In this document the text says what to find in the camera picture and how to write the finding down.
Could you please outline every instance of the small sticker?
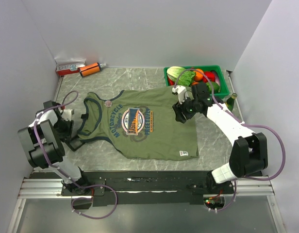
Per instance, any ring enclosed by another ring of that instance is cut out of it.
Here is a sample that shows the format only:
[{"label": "small sticker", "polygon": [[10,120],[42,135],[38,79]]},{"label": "small sticker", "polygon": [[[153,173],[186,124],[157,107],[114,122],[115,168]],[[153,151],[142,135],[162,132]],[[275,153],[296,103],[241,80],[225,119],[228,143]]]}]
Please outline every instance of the small sticker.
[{"label": "small sticker", "polygon": [[76,64],[71,65],[70,70],[71,71],[76,71],[77,70]]},{"label": "small sticker", "polygon": [[188,152],[187,151],[180,151],[180,156],[188,156]]}]

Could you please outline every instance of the white plastic part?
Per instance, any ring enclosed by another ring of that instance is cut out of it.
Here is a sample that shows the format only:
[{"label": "white plastic part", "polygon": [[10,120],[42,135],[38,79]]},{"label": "white plastic part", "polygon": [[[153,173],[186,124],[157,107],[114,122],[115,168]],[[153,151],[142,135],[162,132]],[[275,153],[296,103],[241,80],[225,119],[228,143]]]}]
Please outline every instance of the white plastic part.
[{"label": "white plastic part", "polygon": [[172,92],[178,94],[180,104],[182,104],[188,97],[185,86],[177,85],[175,88],[172,88]]},{"label": "white plastic part", "polygon": [[62,175],[57,168],[50,167],[50,169],[60,176],[66,184],[72,183],[70,179],[73,181],[78,181],[82,177],[80,169],[73,165],[66,157],[63,157],[62,162],[57,162],[53,165],[60,167],[60,170],[69,176],[67,178]]},{"label": "white plastic part", "polygon": [[226,113],[229,111],[226,104],[220,104],[223,110],[217,104],[208,108],[207,118],[213,121],[227,136],[228,140],[233,145],[234,141],[241,137],[252,136],[254,131],[248,129],[237,122],[231,115]]},{"label": "white plastic part", "polygon": [[74,115],[74,109],[65,109],[61,114],[63,120],[72,120]]},{"label": "white plastic part", "polygon": [[212,171],[212,176],[216,183],[224,183],[237,177],[233,174],[229,163],[224,164],[223,166]]},{"label": "white plastic part", "polygon": [[51,124],[54,125],[55,123],[57,123],[58,121],[58,117],[56,115],[56,113],[54,112],[54,110],[49,110],[46,113],[44,113],[42,115],[42,117],[39,120],[34,120],[32,124],[29,125],[29,127],[33,127],[34,126],[34,122],[37,121],[37,124],[40,124],[40,122],[43,122],[45,120],[50,120]]}]

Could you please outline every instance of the green bottle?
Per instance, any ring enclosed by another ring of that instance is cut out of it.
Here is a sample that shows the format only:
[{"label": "green bottle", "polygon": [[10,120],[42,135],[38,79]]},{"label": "green bottle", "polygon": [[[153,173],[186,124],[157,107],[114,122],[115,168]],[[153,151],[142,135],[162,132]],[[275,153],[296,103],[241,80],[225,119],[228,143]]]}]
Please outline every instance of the green bottle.
[{"label": "green bottle", "polygon": [[233,110],[233,106],[235,104],[235,99],[237,98],[237,94],[236,93],[232,93],[232,96],[230,96],[226,101],[225,104],[227,106],[227,108],[229,109],[229,111]]}]

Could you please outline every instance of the red pepper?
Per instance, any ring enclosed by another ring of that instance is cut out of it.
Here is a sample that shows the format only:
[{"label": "red pepper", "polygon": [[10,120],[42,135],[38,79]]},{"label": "red pepper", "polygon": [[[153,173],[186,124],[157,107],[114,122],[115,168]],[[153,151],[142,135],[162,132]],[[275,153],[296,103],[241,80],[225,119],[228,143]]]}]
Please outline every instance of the red pepper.
[{"label": "red pepper", "polygon": [[[209,72],[209,71],[205,71],[204,74],[208,77],[208,79],[209,79],[210,81],[215,82],[216,77],[215,77],[214,73]],[[205,77],[202,78],[202,81],[203,81],[204,83],[207,83],[207,82],[208,82],[208,80],[207,80]]]},{"label": "red pepper", "polygon": [[168,77],[168,83],[169,83],[169,86],[173,86],[174,85],[174,82]]}]

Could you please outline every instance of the white wall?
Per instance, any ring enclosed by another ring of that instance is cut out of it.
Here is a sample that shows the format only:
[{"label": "white wall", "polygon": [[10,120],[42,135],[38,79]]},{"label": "white wall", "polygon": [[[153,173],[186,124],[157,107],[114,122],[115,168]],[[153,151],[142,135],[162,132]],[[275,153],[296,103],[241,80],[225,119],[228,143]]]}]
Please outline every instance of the white wall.
[{"label": "white wall", "polygon": [[7,230],[22,179],[32,170],[17,131],[53,98],[55,68],[22,2],[0,1],[0,233]]},{"label": "white wall", "polygon": [[23,0],[57,63],[233,70],[271,0]]},{"label": "white wall", "polygon": [[[273,0],[232,73],[247,123],[269,125],[282,137],[286,165],[272,181],[289,233],[299,232],[299,0]],[[267,133],[269,168],[281,163]]]}]

